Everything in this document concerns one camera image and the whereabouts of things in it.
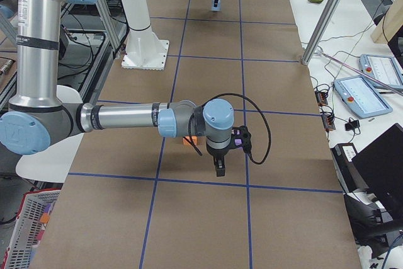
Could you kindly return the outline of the teach pendant tablet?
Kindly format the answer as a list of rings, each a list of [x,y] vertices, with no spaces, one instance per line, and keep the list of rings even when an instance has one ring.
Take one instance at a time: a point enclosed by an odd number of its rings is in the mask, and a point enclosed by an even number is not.
[[[402,71],[393,56],[363,54],[360,69],[366,75],[395,89],[402,89]]]
[[[393,111],[380,93],[362,76],[334,81],[334,88],[347,107],[359,118],[386,115]]]

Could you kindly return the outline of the black laptop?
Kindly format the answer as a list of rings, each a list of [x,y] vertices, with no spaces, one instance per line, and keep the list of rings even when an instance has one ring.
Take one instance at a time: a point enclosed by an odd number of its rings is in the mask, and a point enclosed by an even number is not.
[[[393,124],[353,158],[368,189],[395,219],[402,218],[402,126]]]

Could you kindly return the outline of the orange foam block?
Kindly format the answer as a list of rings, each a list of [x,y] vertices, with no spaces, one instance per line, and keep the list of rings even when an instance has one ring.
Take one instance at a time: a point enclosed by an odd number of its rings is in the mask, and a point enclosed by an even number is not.
[[[197,136],[183,137],[183,144],[185,146],[192,146],[192,145],[197,146],[198,145],[198,137]]]

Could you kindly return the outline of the reacher grabber stick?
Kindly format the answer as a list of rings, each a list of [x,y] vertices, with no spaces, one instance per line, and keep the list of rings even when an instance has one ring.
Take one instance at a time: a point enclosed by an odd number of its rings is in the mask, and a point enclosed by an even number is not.
[[[367,78],[368,80],[370,80],[370,81],[372,81],[374,83],[377,83],[379,86],[381,86],[381,88],[388,89],[388,90],[398,94],[399,96],[402,96],[402,89],[393,88],[390,85],[379,81],[378,79],[375,79],[375,78],[373,78],[371,76],[368,76],[365,73],[361,72],[360,70],[355,69],[354,67],[351,67],[351,66],[345,64],[344,62],[340,61],[339,59],[324,53],[321,49],[315,50],[314,55],[321,55],[321,56],[323,56],[323,57],[325,57],[325,58],[327,58],[329,60],[332,60],[332,61],[336,62],[337,64],[341,64],[343,67],[345,67],[345,68],[347,68],[347,69],[349,69],[349,70],[351,70],[351,71],[353,71],[353,72],[355,72],[355,73]]]

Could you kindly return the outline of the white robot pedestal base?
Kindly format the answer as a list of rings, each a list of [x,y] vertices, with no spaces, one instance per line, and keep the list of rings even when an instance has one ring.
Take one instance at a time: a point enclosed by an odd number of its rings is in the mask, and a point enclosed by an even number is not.
[[[168,40],[153,32],[146,0],[121,0],[129,33],[122,60],[124,69],[163,70],[169,49]]]

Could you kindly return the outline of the white plastic basket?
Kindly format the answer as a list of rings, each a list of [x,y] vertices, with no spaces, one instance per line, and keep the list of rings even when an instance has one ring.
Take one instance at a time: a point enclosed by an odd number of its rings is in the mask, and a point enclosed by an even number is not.
[[[45,189],[24,194],[1,268],[28,268],[39,246],[60,190]]]

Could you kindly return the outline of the near teach pendant tablet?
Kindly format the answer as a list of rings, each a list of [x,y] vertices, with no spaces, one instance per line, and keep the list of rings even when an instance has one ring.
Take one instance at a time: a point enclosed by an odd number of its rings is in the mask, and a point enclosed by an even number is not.
[[[386,115],[393,111],[380,93],[362,76],[334,81],[334,88],[347,107],[359,118]]]

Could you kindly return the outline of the aluminium frame post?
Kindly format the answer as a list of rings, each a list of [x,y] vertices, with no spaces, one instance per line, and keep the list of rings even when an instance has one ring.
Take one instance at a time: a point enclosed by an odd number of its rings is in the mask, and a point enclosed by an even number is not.
[[[327,0],[324,10],[315,26],[312,36],[305,48],[305,52],[301,58],[303,65],[308,65],[316,48],[319,46],[319,41],[321,40],[340,0]]]

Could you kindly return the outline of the far teach pendant tablet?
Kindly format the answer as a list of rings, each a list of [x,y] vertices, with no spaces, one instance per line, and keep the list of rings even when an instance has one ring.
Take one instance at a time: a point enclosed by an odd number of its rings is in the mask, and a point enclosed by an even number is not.
[[[363,54],[360,69],[366,75],[395,89],[402,89],[402,71],[393,56]]]

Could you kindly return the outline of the light blue foam block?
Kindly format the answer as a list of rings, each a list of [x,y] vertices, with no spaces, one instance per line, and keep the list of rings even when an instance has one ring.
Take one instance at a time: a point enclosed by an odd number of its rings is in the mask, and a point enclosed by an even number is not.
[[[218,12],[220,10],[221,10],[220,2],[217,2],[217,3],[213,2],[212,6],[211,6],[211,11]]]

